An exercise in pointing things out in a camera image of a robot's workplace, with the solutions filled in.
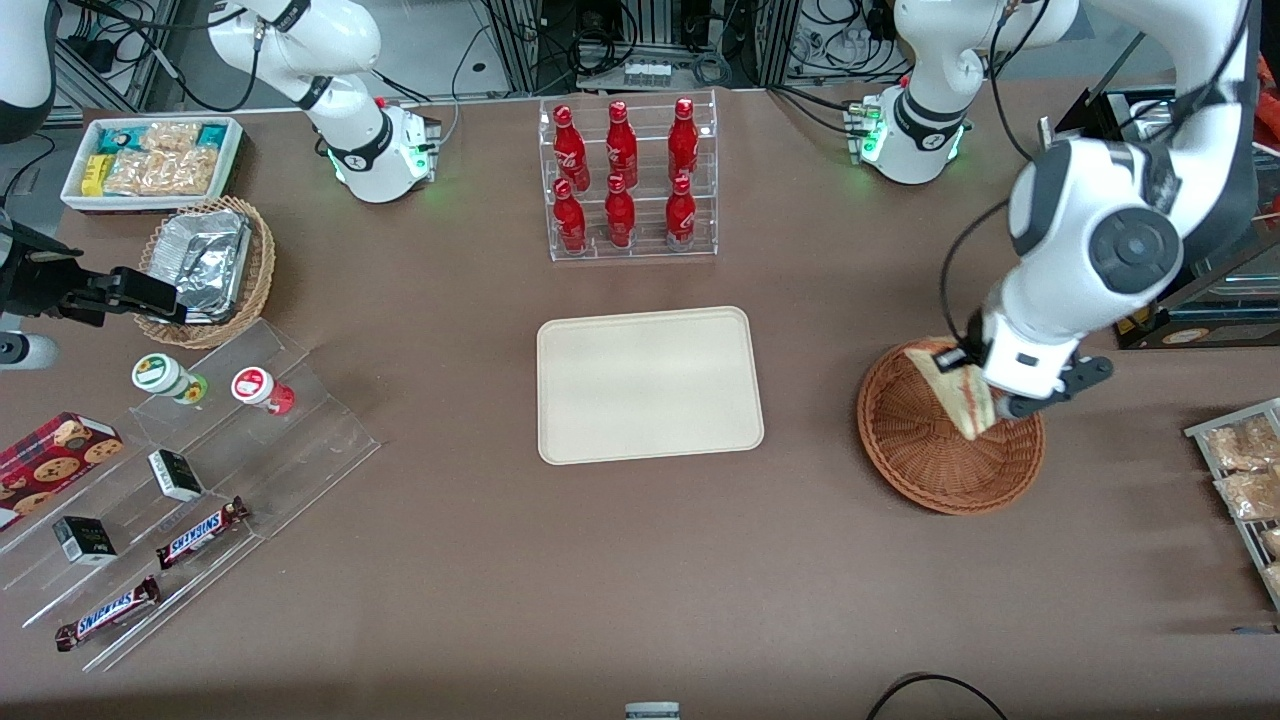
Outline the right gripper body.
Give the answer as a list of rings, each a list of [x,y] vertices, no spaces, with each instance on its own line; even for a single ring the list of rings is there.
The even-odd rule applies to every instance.
[[[82,286],[79,249],[65,246],[27,225],[3,227],[3,313],[79,320],[67,304]]]

